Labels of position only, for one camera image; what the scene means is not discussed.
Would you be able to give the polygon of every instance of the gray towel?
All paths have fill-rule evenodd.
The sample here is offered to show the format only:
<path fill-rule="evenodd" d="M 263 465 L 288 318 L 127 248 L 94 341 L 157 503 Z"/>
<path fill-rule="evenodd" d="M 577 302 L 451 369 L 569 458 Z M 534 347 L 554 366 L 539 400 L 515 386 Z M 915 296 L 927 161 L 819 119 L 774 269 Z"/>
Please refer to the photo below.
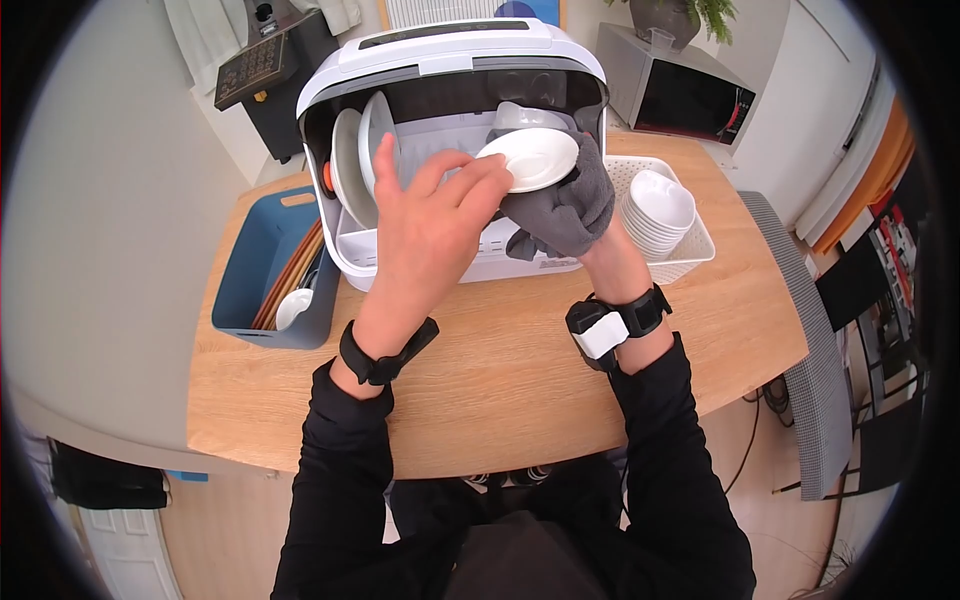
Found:
<path fill-rule="evenodd" d="M 488 141 L 509 130 L 493 130 Z M 613 182 L 600 149 L 585 133 L 566 132 L 580 147 L 571 176 L 534 192 L 508 194 L 500 210 L 520 226 L 507 243 L 507 255 L 533 260 L 548 256 L 583 256 L 600 239 L 613 216 Z"/>

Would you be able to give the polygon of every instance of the finger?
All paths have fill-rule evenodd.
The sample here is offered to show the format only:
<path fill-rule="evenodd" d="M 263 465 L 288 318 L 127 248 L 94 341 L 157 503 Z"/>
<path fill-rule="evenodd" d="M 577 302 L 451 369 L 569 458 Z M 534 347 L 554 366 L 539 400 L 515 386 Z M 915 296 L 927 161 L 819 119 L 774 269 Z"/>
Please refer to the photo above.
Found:
<path fill-rule="evenodd" d="M 505 162 L 506 157 L 504 155 L 490 155 L 477 158 L 447 180 L 438 190 L 438 193 L 445 204 L 459 206 L 467 193 L 473 189 L 473 186 L 486 177 L 487 174 L 495 170 L 506 171 L 503 167 Z"/>
<path fill-rule="evenodd" d="M 514 176 L 504 167 L 490 170 L 464 196 L 457 215 L 466 227 L 482 230 L 490 222 L 500 202 L 514 184 Z"/>
<path fill-rule="evenodd" d="M 425 198 L 436 191 L 444 173 L 473 161 L 473 156 L 447 148 L 432 155 L 417 169 L 417 174 L 407 187 L 415 196 Z"/>
<path fill-rule="evenodd" d="M 394 166 L 394 143 L 393 135 L 384 133 L 380 145 L 373 154 L 373 174 L 376 177 L 373 195 L 376 203 L 381 206 L 389 205 L 402 192 Z"/>

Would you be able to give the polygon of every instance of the potted plant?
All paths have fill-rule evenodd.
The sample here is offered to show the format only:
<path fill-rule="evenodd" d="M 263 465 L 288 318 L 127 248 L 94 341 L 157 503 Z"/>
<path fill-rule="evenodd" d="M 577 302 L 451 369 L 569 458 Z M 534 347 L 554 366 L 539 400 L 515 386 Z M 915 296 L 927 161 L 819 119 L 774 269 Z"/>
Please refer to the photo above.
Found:
<path fill-rule="evenodd" d="M 736 19 L 731 0 L 620 0 L 630 2 L 634 31 L 640 39 L 650 41 L 650 28 L 658 27 L 673 34 L 673 50 L 680 52 L 700 31 L 701 18 L 707 23 L 707 39 L 733 44 L 727 19 Z M 604 0 L 607 6 L 614 0 Z"/>

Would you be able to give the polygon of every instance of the black sleeve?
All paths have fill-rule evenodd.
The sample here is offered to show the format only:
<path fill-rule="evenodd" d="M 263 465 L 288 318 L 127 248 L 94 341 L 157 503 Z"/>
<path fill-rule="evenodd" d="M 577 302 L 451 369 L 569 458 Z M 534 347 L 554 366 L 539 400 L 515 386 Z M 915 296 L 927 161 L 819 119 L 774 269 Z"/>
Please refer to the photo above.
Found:
<path fill-rule="evenodd" d="M 750 543 L 713 474 L 680 334 L 646 369 L 611 373 L 611 384 L 629 439 L 628 536 L 705 596 L 750 597 L 756 586 Z"/>
<path fill-rule="evenodd" d="M 330 380 L 332 363 L 313 373 L 273 600 L 374 562 L 383 541 L 383 491 L 394 476 L 384 419 L 394 409 L 393 391 L 385 386 L 361 402 Z"/>

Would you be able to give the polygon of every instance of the curtain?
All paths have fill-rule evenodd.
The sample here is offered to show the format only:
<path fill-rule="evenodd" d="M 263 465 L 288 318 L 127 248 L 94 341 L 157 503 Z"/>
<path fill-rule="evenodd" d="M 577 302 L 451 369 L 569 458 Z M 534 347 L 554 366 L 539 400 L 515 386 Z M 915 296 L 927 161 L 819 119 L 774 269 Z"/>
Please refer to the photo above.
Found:
<path fill-rule="evenodd" d="M 880 202 L 894 188 L 915 148 L 903 104 L 895 98 L 874 158 L 843 208 L 813 245 L 815 252 L 823 254 L 836 246 L 857 215 L 868 205 Z"/>
<path fill-rule="evenodd" d="M 217 71 L 247 46 L 250 36 L 244 0 L 164 0 L 183 59 L 203 95 L 217 85 Z M 291 0 L 298 11 L 324 12 L 335 36 L 360 23 L 356 0 Z"/>
<path fill-rule="evenodd" d="M 360 24 L 360 5 L 356 0 L 290 0 L 290 4 L 304 13 L 323 11 L 326 26 L 335 36 Z"/>
<path fill-rule="evenodd" d="M 243 0 L 164 0 L 170 26 L 194 85 L 208 94 L 220 65 L 247 45 Z"/>

